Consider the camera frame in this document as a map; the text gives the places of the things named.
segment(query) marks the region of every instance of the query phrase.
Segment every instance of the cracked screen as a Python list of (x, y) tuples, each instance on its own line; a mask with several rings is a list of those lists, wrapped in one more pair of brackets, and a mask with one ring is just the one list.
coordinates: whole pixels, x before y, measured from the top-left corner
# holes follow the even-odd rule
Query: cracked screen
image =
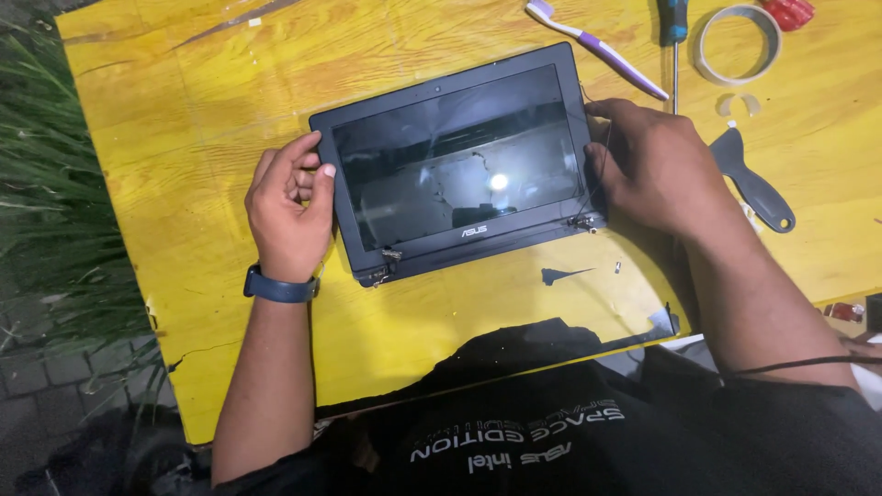
[(584, 191), (554, 65), (340, 125), (333, 139), (365, 251)]

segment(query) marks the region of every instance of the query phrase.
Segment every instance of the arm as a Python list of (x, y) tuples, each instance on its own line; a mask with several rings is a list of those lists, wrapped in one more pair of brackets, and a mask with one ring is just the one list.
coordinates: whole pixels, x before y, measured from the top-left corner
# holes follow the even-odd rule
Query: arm
[[(683, 240), (701, 330), (721, 370), (848, 355), (759, 241), (688, 118), (618, 99), (587, 112), (612, 120), (611, 153), (600, 143), (587, 149), (610, 203)], [(857, 389), (849, 364), (760, 375)]]
[[(314, 132), (267, 150), (245, 197), (261, 271), (277, 281), (307, 282), (327, 251), (335, 170), (303, 170), (318, 166), (308, 150), (320, 139)], [(314, 410), (306, 304), (256, 297), (214, 434), (212, 485), (308, 447)]]

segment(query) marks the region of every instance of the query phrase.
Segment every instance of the screwdriver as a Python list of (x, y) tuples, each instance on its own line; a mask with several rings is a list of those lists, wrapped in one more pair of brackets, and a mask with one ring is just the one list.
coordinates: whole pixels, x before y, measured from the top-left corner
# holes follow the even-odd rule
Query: screwdriver
[(680, 43), (686, 41), (686, 6), (689, 0), (659, 0), (661, 18), (661, 45), (674, 47), (674, 87), (671, 92), (671, 107), (676, 115), (677, 73)]

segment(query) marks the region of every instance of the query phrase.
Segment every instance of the screwdriver blue handle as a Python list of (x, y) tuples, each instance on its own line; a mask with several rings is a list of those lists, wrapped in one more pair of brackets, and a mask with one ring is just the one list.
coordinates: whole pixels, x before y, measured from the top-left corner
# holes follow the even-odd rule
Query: screwdriver blue handle
[(661, 45), (669, 47), (686, 41), (686, 7), (689, 0), (659, 0)]

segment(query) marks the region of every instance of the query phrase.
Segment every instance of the wristwatch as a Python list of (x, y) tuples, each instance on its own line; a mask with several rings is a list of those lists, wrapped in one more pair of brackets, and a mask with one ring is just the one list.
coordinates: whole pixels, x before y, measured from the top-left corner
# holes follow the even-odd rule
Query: wristwatch
[(245, 275), (246, 297), (262, 297), (278, 303), (306, 303), (316, 295), (318, 279), (311, 277), (307, 282), (281, 282), (260, 273), (260, 262), (248, 267)]

